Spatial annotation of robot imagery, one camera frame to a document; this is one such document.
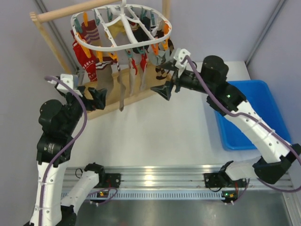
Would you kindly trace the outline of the grey blue sock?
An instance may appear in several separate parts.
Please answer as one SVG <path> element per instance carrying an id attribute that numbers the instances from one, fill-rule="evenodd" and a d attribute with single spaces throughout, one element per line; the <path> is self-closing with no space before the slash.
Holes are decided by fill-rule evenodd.
<path id="1" fill-rule="evenodd" d="M 167 50 L 159 50 L 158 55 L 155 55 L 154 52 L 150 52 L 147 54 L 149 61 L 154 65 L 158 66 L 168 61 L 171 55 L 170 48 Z"/>

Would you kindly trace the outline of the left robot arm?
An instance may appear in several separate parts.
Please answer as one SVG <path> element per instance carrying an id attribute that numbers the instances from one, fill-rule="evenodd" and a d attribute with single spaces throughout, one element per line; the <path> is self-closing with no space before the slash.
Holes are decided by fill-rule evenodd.
<path id="1" fill-rule="evenodd" d="M 92 99 L 83 94 L 88 90 Z M 87 121 L 87 111 L 103 110 L 107 89 L 79 87 L 81 93 L 63 94 L 66 104 L 59 100 L 46 101 L 40 108 L 39 124 L 43 133 L 37 143 L 38 189 L 33 214 L 28 226 L 73 226 L 78 211 L 90 191 L 106 183 L 104 167 L 91 163 L 71 191 L 61 197 L 64 174 L 71 150 L 78 136 L 73 137 L 80 118 Z"/>

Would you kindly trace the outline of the beige striped sock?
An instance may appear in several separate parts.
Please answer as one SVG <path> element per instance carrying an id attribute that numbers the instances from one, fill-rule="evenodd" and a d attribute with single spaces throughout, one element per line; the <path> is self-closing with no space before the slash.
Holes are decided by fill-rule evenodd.
<path id="1" fill-rule="evenodd" d="M 126 86 L 123 83 L 123 75 L 121 72 L 119 61 L 117 61 L 116 67 L 118 70 L 117 82 L 120 85 L 119 110 L 122 112 L 124 110 L 124 99 L 125 99 Z"/>
<path id="2" fill-rule="evenodd" d="M 107 89 L 106 98 L 108 98 L 114 87 L 111 67 L 114 63 L 115 61 L 109 56 L 104 56 L 102 62 L 100 62 L 98 58 L 96 59 L 96 90 Z"/>

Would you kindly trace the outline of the red reindeer sock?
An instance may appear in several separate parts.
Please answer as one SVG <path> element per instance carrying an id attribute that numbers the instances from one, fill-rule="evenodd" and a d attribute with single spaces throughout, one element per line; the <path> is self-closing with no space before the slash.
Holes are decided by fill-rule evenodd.
<path id="1" fill-rule="evenodd" d="M 135 79 L 138 73 L 138 69 L 135 63 L 135 60 L 130 57 L 129 60 L 129 89 L 130 89 L 130 96 L 134 93 L 134 86 L 135 86 Z"/>
<path id="2" fill-rule="evenodd" d="M 145 90 L 146 88 L 146 74 L 147 74 L 147 65 L 148 65 L 148 57 L 147 54 L 144 53 L 141 55 L 141 61 L 140 61 L 140 79 L 141 79 L 141 84 L 140 84 L 140 91 Z"/>

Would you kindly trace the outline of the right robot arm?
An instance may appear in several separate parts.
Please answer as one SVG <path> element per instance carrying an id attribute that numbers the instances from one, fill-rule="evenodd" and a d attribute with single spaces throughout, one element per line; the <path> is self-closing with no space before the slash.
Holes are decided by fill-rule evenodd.
<path id="1" fill-rule="evenodd" d="M 265 186 L 282 192 L 275 183 L 300 161 L 301 146 L 290 144 L 275 132 L 253 109 L 246 96 L 226 81 L 228 66 L 218 56 L 205 57 L 197 71 L 188 55 L 172 57 L 159 68 L 173 71 L 171 80 L 151 90 L 169 100 L 176 88 L 190 89 L 207 95 L 206 101 L 223 118 L 234 124 L 260 151 L 260 157 L 246 161 L 228 161 L 218 172 L 223 186 L 232 186 L 240 179 L 259 180 Z"/>

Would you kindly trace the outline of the white oval clip hanger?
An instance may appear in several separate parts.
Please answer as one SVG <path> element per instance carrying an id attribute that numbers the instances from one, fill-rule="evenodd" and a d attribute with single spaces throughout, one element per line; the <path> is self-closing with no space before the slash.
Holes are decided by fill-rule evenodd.
<path id="1" fill-rule="evenodd" d="M 88 11 L 95 17 L 96 28 L 103 28 L 109 46 L 97 46 L 88 43 L 82 37 L 83 26 L 79 22 L 82 16 L 84 27 L 88 23 Z M 166 44 L 172 31 L 170 21 L 161 12 L 139 4 L 120 4 L 90 6 L 71 16 L 71 28 L 74 38 L 84 51 L 110 52 Z"/>

